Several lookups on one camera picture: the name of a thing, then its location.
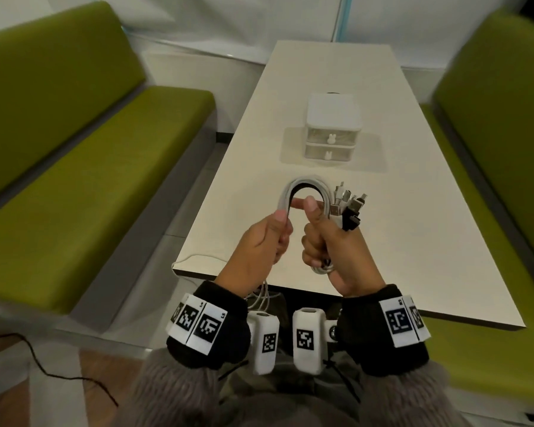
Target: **green bench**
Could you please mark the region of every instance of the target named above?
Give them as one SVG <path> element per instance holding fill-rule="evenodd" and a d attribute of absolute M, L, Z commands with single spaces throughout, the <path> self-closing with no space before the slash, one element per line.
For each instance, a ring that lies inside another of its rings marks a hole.
<path fill-rule="evenodd" d="M 0 31 L 0 302 L 110 324 L 215 142 L 210 92 L 144 81 L 104 2 Z"/>
<path fill-rule="evenodd" d="M 450 141 L 456 132 L 534 250 L 534 23 L 489 16 L 422 109 L 526 323 L 506 331 L 428 318 L 431 357 L 455 387 L 534 401 L 534 280 Z"/>

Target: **black wristband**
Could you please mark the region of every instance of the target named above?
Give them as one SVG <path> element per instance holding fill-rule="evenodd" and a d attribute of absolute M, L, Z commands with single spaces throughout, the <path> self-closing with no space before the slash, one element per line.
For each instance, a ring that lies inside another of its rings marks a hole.
<path fill-rule="evenodd" d="M 342 300 L 336 324 L 338 342 L 368 375 L 401 375 L 429 360 L 424 343 L 399 348 L 393 345 L 379 302 L 400 296 L 395 285 L 388 285 L 375 294 Z"/>
<path fill-rule="evenodd" d="M 194 292 L 194 296 L 223 308 L 228 314 L 209 354 L 204 355 L 168 337 L 166 346 L 170 354 L 180 364 L 189 368 L 209 367 L 218 370 L 225 362 L 235 364 L 242 361 L 247 355 L 251 341 L 245 300 L 210 281 L 203 282 Z"/>

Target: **green seat cushion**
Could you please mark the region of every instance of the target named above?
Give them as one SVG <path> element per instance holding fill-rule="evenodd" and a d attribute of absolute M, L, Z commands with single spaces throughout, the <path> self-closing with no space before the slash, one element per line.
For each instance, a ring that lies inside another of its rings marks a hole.
<path fill-rule="evenodd" d="M 107 3 L 0 31 L 0 190 L 143 80 Z"/>
<path fill-rule="evenodd" d="M 534 22 L 490 15 L 434 98 L 534 248 Z"/>
<path fill-rule="evenodd" d="M 214 109 L 144 90 L 0 209 L 0 300 L 68 313 Z"/>
<path fill-rule="evenodd" d="M 423 112 L 453 172 L 517 308 L 519 331 L 426 318 L 431 358 L 449 370 L 452 385 L 471 391 L 534 401 L 534 282 L 490 212 L 431 110 Z"/>

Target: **black cable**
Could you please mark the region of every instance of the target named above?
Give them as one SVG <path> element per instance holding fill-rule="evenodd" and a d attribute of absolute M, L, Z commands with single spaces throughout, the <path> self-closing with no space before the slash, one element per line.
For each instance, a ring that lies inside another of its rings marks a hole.
<path fill-rule="evenodd" d="M 34 359 L 34 362 L 36 363 L 36 366 L 38 367 L 38 369 L 41 370 L 41 372 L 44 375 L 49 376 L 49 377 L 55 377 L 57 379 L 83 380 L 83 381 L 87 381 L 87 382 L 92 382 L 95 385 L 99 386 L 105 392 L 105 394 L 107 394 L 107 396 L 111 399 L 111 401 L 114 403 L 114 405 L 116 407 L 119 407 L 119 403 L 115 400 L 115 398 L 109 392 L 109 390 L 107 389 L 107 387 L 105 386 L 105 384 L 103 382 L 100 382 L 100 381 L 98 381 L 96 379 L 92 379 L 91 377 L 84 377 L 84 376 L 67 377 L 67 376 L 61 376 L 61 375 L 54 375 L 53 373 L 48 373 L 48 372 L 45 371 L 45 368 L 42 366 L 41 362 L 39 362 L 39 360 L 37 359 L 36 352 L 34 351 L 34 347 L 32 346 L 32 344 L 28 341 L 28 339 L 25 336 L 21 335 L 18 332 L 10 332 L 8 334 L 0 334 L 0 339 L 4 339 L 6 337 L 18 337 L 25 344 L 27 344 L 28 348 L 29 348 L 29 351 L 32 353 L 32 357 Z"/>
<path fill-rule="evenodd" d="M 338 376 L 340 376 L 340 378 L 342 379 L 342 382 L 344 382 L 344 385 L 346 385 L 346 388 L 348 388 L 348 391 L 350 391 L 350 394 L 359 403 L 360 402 L 360 397 L 358 397 L 358 395 L 356 394 L 356 390 L 354 389 L 354 387 L 350 383 L 350 380 L 345 375 L 343 375 L 342 372 L 338 369 L 338 367 L 336 366 L 336 363 L 334 361 L 331 361 L 331 360 L 322 361 L 322 362 L 324 364 L 326 364 L 327 368 L 329 368 L 329 367 L 333 368 L 336 371 L 336 373 L 338 373 Z"/>
<path fill-rule="evenodd" d="M 225 372 L 223 375 L 221 375 L 219 378 L 217 378 L 217 381 L 221 381 L 222 379 L 226 378 L 227 376 L 231 375 L 235 370 L 237 370 L 240 367 L 247 366 L 249 364 L 249 360 L 244 360 L 241 363 L 235 365 L 231 369 L 229 369 L 227 372 Z"/>

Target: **green backrest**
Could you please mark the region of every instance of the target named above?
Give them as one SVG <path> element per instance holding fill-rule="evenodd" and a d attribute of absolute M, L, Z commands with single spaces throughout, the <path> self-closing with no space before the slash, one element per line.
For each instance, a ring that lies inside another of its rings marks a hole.
<path fill-rule="evenodd" d="M 534 22 L 491 14 L 434 99 L 534 248 Z"/>
<path fill-rule="evenodd" d="M 144 80 L 111 7 L 0 31 L 0 190 Z"/>

